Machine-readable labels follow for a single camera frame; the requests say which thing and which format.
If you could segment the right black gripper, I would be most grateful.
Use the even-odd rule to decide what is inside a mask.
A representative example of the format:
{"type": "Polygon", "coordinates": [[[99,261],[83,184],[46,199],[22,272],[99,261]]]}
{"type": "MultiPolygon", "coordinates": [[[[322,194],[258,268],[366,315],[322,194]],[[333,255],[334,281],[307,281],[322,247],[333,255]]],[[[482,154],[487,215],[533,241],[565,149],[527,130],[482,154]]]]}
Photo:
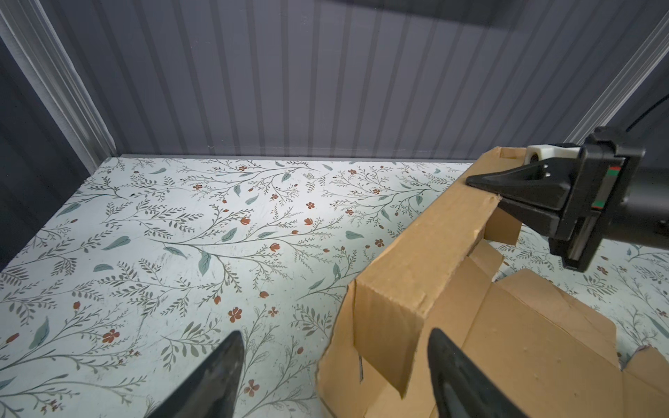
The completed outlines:
{"type": "Polygon", "coordinates": [[[602,240],[668,249],[668,169],[643,167],[644,156],[626,132],[597,127],[577,160],[548,158],[465,183],[503,197],[501,210],[549,237],[565,268],[583,272],[602,240]],[[560,218],[553,211],[563,207],[571,228],[566,240],[555,237],[560,218]]]}

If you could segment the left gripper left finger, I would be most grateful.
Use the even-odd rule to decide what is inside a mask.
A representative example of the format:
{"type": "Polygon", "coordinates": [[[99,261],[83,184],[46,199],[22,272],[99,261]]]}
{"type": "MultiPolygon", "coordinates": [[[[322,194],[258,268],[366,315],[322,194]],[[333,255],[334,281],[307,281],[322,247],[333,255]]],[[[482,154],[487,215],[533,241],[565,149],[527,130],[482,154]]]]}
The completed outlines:
{"type": "Polygon", "coordinates": [[[242,334],[233,331],[149,416],[233,416],[244,357],[242,334]]]}

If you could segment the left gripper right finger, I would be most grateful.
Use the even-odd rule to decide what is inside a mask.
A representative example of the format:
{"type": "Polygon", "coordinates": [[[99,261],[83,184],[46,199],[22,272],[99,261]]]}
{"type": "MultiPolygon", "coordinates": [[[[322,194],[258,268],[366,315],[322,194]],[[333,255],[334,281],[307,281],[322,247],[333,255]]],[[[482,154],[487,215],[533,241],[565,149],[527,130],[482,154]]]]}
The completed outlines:
{"type": "Polygon", "coordinates": [[[428,339],[430,379],[440,417],[524,417],[439,328],[428,339]]]}

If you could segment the brown cardboard box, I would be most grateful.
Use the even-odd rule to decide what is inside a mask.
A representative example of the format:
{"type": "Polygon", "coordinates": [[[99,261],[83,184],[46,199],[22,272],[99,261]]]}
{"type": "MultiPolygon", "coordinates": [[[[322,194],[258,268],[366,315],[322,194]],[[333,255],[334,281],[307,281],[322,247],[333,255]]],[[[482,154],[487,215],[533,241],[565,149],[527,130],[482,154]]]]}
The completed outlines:
{"type": "Polygon", "coordinates": [[[522,167],[523,148],[485,153],[349,286],[316,376],[327,417],[440,417],[434,328],[524,417],[665,417],[668,362],[642,346],[621,365],[611,320],[524,269],[495,280],[526,226],[468,177],[522,167]]]}

